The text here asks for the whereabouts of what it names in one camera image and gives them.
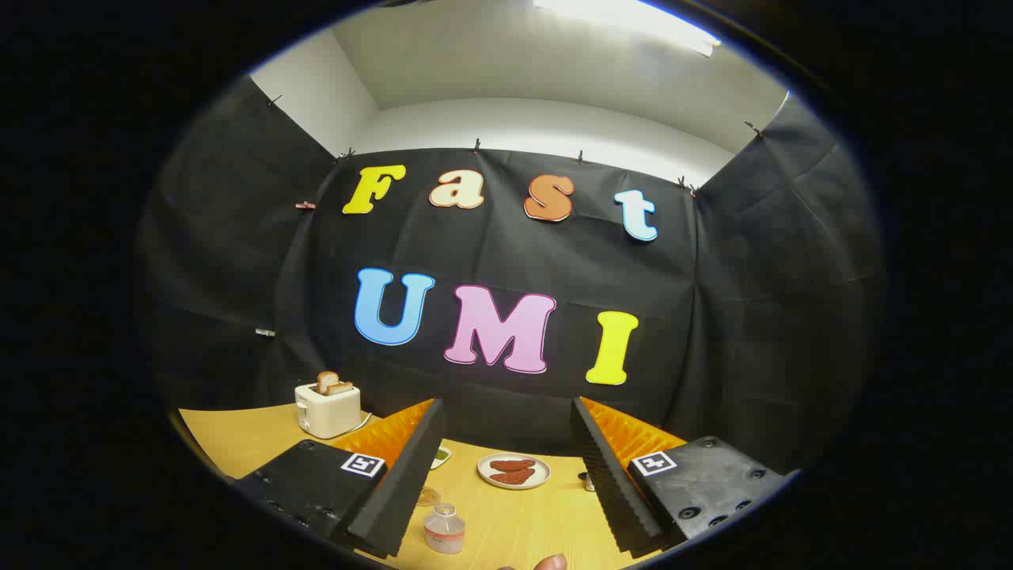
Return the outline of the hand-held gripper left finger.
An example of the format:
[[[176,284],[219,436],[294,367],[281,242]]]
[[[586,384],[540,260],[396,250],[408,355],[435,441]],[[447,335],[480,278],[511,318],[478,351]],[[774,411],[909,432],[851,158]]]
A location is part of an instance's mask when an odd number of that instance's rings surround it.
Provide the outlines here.
[[[378,558],[399,553],[444,439],[444,401],[428,398],[339,443],[303,439],[233,487],[315,540]]]

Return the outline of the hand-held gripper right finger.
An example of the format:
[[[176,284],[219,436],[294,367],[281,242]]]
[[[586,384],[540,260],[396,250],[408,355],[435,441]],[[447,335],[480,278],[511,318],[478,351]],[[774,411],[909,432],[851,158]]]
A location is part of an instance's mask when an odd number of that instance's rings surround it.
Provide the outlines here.
[[[571,439],[620,551],[642,557],[733,523],[793,480],[715,436],[683,440],[586,397]]]

